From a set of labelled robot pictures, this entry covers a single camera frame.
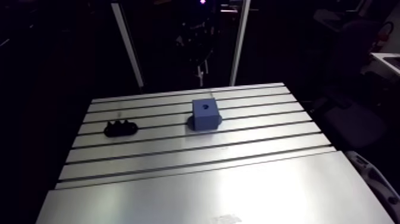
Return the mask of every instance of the office chair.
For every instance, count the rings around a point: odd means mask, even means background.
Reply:
[[[355,20],[344,25],[325,66],[323,96],[314,102],[310,111],[352,149],[371,145],[387,129],[383,120],[361,100],[360,69],[379,27],[380,23],[368,20]]]

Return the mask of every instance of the metal surface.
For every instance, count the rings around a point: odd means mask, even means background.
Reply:
[[[196,164],[195,166],[179,166],[179,167],[169,167],[169,169],[160,169],[160,170],[147,170],[146,172],[132,173],[120,176],[108,176],[102,178],[90,178],[83,180],[75,180],[75,181],[67,181],[60,182],[57,184],[56,189],[65,189],[65,188],[75,188],[78,186],[91,186],[91,185],[99,185],[103,183],[115,183],[115,182],[123,182],[123,181],[133,181],[138,179],[148,179],[148,178],[156,178],[161,176],[171,176],[171,175],[179,175],[183,173],[195,173],[202,172],[207,170],[215,170],[215,169],[223,169],[230,168],[236,166],[243,166],[249,164],[256,163],[265,163],[268,161],[274,160],[283,160],[286,158],[295,158],[302,157],[308,155],[316,155],[321,153],[329,153],[336,151],[333,147],[317,147],[317,148],[302,148],[300,150],[290,150],[287,148],[287,151],[281,151],[279,153],[271,153],[267,155],[260,155],[256,157],[244,157],[240,160],[228,160],[222,161],[221,163],[204,163],[204,164]]]
[[[50,191],[37,224],[393,223],[341,152]]]
[[[192,102],[194,99],[215,98],[215,99],[232,99],[252,96],[265,96],[276,94],[289,94],[286,87],[262,88],[262,89],[243,89],[238,91],[224,92],[205,92],[201,94],[178,95],[169,97],[157,97],[147,99],[133,99],[131,101],[102,102],[92,104],[88,112],[98,112],[107,110],[121,110],[127,108],[150,107],[157,105],[181,104]]]
[[[99,99],[93,99],[92,104],[97,104],[100,102],[125,101],[125,100],[131,100],[131,99],[169,97],[169,96],[175,96],[175,95],[201,94],[204,92],[233,91],[233,90],[239,90],[239,89],[267,88],[267,87],[276,87],[276,86],[284,86],[284,84],[283,83],[267,83],[267,84],[246,85],[246,86],[220,87],[220,88],[211,88],[211,89],[193,89],[193,90],[177,91],[177,92],[162,92],[162,93],[157,93],[157,94],[132,95],[132,96],[125,96],[125,97],[99,98]]]
[[[243,39],[245,37],[246,31],[247,17],[249,16],[250,3],[251,0],[243,0],[242,14],[240,16],[239,30],[237,32],[236,38],[235,54],[233,55],[232,72],[230,74],[230,86],[234,86],[236,83],[236,76],[238,74],[238,67],[240,62],[240,54],[242,53]]]
[[[139,64],[133,50],[133,44],[130,40],[128,30],[126,29],[124,17],[122,15],[121,6],[119,3],[111,3],[112,11],[114,12],[115,19],[117,20],[118,28],[120,29],[122,40],[124,41],[126,51],[132,66],[133,72],[135,73],[135,78],[137,84],[140,88],[144,86],[142,75],[140,73]]]
[[[179,166],[196,166],[202,163],[216,163],[238,160],[256,155],[267,155],[301,148],[320,147],[330,142],[322,134],[228,145],[225,147],[122,158],[119,160],[95,161],[91,163],[64,166],[60,179],[88,178],[103,175],[145,172],[154,169],[168,169]]]
[[[254,105],[269,105],[285,102],[295,102],[296,98],[291,94],[275,95],[267,97],[249,97],[240,99],[224,99],[217,100],[217,105],[220,110],[235,107],[249,107]],[[115,119],[129,119],[135,117],[150,117],[168,114],[189,113],[192,111],[192,104],[176,104],[176,105],[163,105],[159,107],[147,107],[137,109],[126,109],[116,111],[106,111],[98,113],[88,113],[83,120],[84,123],[88,122],[101,122]]]
[[[198,135],[154,141],[134,142],[128,144],[106,145],[71,150],[72,154],[90,154],[91,157],[121,157],[165,153],[192,148],[217,147],[219,145],[239,144],[249,141],[261,141],[271,138],[290,137],[318,133],[320,129],[314,123],[299,123],[275,127],[262,127],[234,132],[223,132],[217,135]]]
[[[187,125],[174,125],[166,127],[153,127],[141,129],[131,136],[109,138],[103,133],[91,135],[80,135],[75,138],[73,147],[88,147],[93,145],[110,145],[122,142],[136,142],[145,140],[156,140],[161,138],[176,138],[183,136],[192,136],[199,134],[218,135],[221,132],[235,131],[248,128],[257,128],[263,126],[306,122],[311,121],[311,117],[306,112],[295,112],[287,114],[276,114],[259,117],[245,117],[241,119],[224,120],[217,130],[207,132],[197,132],[190,130]]]
[[[220,110],[223,119],[235,119],[239,117],[261,116],[276,113],[287,113],[304,110],[299,103],[290,102],[287,104],[276,105],[256,105],[253,107],[242,107]],[[135,122],[140,128],[160,127],[168,125],[183,125],[186,123],[192,113],[172,114],[156,117],[144,117],[138,119],[128,119],[129,122]],[[85,123],[79,129],[79,134],[101,133],[106,127],[107,122]]]

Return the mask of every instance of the black object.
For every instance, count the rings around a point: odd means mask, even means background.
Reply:
[[[379,31],[380,23],[355,20],[339,34],[326,64],[322,97],[314,102],[314,118],[334,130],[352,149],[364,148],[379,140],[386,125],[359,95],[363,95],[360,70]]]
[[[124,123],[121,123],[121,121],[117,120],[114,124],[107,122],[107,127],[104,129],[104,135],[107,137],[134,135],[138,132],[138,129],[136,123],[130,123],[127,120],[125,120]]]
[[[216,0],[174,0],[172,4],[178,31],[175,44],[197,73],[216,42],[220,4]]]
[[[383,58],[385,61],[400,69],[400,57],[385,57]]]
[[[218,123],[221,124],[222,123],[222,117],[220,116]],[[195,119],[193,118],[193,116],[190,116],[187,121],[186,121],[186,125],[187,127],[192,130],[192,131],[196,131],[195,129]]]

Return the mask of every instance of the metal frame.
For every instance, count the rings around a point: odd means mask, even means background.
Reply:
[[[236,83],[236,76],[238,73],[240,54],[242,52],[243,38],[245,36],[247,17],[249,15],[249,9],[250,9],[250,3],[251,3],[251,0],[243,0],[242,15],[240,16],[239,31],[237,33],[236,48],[235,48],[235,54],[233,56],[232,72],[230,75],[230,82],[229,82],[230,86],[234,86]]]
[[[117,20],[118,28],[121,32],[122,40],[124,41],[126,51],[128,53],[128,57],[130,60],[130,64],[132,65],[133,72],[135,73],[135,78],[137,84],[140,88],[144,86],[142,74],[140,73],[138,60],[136,58],[135,51],[133,49],[133,43],[131,42],[128,30],[126,29],[125,20],[122,14],[121,6],[119,3],[113,2],[111,3],[111,8],[114,13],[115,19]]]

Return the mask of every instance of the blue cube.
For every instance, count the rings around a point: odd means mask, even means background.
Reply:
[[[214,130],[220,124],[221,116],[214,98],[196,99],[193,105],[194,130]]]

